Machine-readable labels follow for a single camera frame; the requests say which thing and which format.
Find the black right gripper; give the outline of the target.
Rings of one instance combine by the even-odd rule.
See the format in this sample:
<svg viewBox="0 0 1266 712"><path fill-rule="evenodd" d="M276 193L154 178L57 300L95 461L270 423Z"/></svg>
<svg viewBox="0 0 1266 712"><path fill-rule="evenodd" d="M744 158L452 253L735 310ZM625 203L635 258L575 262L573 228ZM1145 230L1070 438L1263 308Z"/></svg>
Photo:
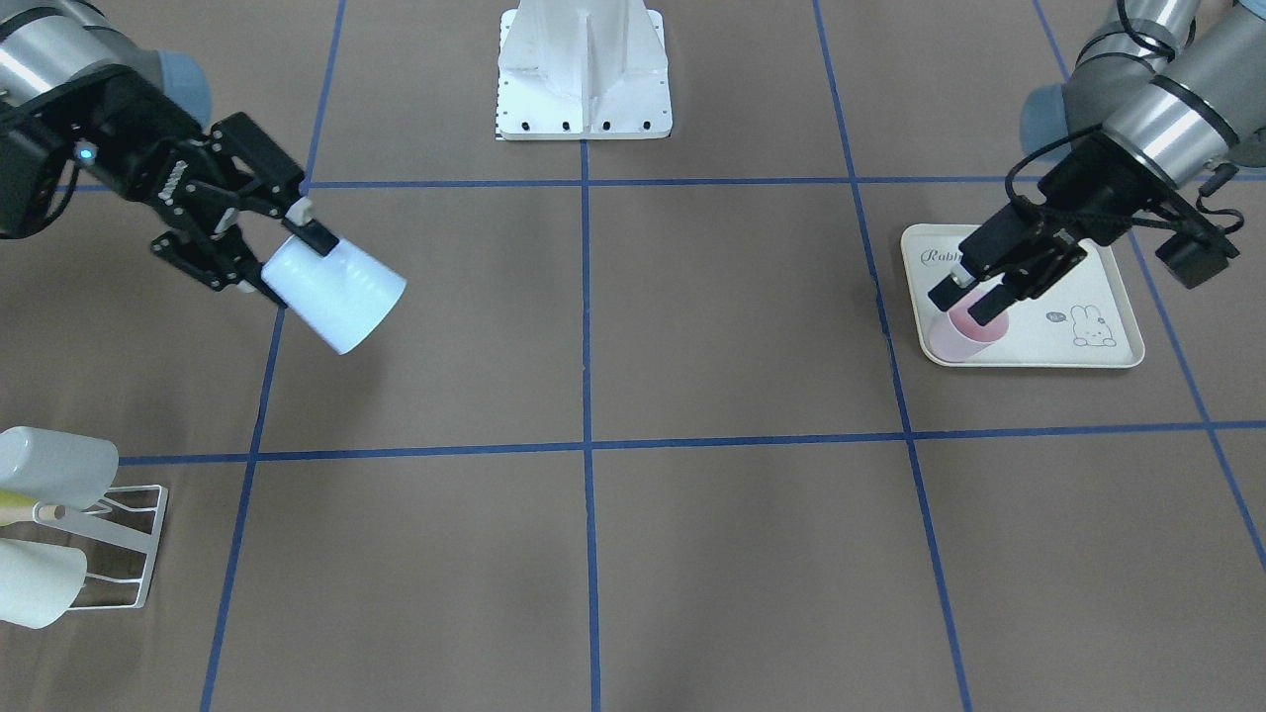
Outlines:
<svg viewBox="0 0 1266 712"><path fill-rule="evenodd" d="M44 231L67 165L124 200L153 208L173 231L154 257L213 291L249 288L287 307L227 212L285 217L285 229L324 258L339 245L311 198L304 171L244 113L204 128L134 68L108 66L3 109L3 234Z"/></svg>

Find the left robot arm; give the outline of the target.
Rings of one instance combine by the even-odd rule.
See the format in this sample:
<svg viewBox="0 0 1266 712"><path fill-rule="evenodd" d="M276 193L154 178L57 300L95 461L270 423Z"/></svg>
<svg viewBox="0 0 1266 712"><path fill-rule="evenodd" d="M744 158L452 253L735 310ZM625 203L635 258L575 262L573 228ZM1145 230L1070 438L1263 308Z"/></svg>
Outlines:
<svg viewBox="0 0 1266 712"><path fill-rule="evenodd" d="M1184 288L1238 256L1206 198L1239 170L1263 167L1265 23L1261 1L1234 1L1196 35L1195 1L1117 1L1072 75L1025 104L1025 163L1053 160L1039 200L1005 180L1006 204L960 243L931 290L937 310L967 302L980 326L1044 296L1082 262L1085 239L1112 246L1136 226L1167 231L1156 251Z"/></svg>

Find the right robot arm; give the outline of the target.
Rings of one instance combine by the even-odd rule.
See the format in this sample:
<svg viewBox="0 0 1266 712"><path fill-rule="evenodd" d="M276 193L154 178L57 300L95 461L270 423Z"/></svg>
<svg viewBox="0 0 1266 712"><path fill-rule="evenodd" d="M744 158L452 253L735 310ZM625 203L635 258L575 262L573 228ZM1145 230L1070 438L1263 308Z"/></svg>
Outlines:
<svg viewBox="0 0 1266 712"><path fill-rule="evenodd" d="M338 246L272 136L241 111L211 122L190 54L135 44L91 3L5 1L1 60L4 239L46 231L90 174L149 207L166 226L149 251L211 290L248 285L286 305L241 234L243 213L319 257Z"/></svg>

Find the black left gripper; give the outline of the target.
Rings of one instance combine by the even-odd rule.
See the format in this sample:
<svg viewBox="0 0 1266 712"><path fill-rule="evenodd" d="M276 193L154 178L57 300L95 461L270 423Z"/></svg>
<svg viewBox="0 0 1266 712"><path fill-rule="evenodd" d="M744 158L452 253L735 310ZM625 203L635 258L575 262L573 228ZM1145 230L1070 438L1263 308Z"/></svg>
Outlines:
<svg viewBox="0 0 1266 712"><path fill-rule="evenodd" d="M1112 246L1136 226L1170 231L1157 255L1185 288L1199 288L1238 257L1229 238L1239 222L1208 220L1103 133L1077 133L1069 141L1071 152L1039 179L1043 201L1014 189L1022 165L1008 174L1005 207L960 243L960 264L928 291L936 310L948 312L968 296L968 318L993 324L1027 300L1022 293L1048 291L1084 261L1082 239ZM994 277L1003 281L979 285Z"/></svg>

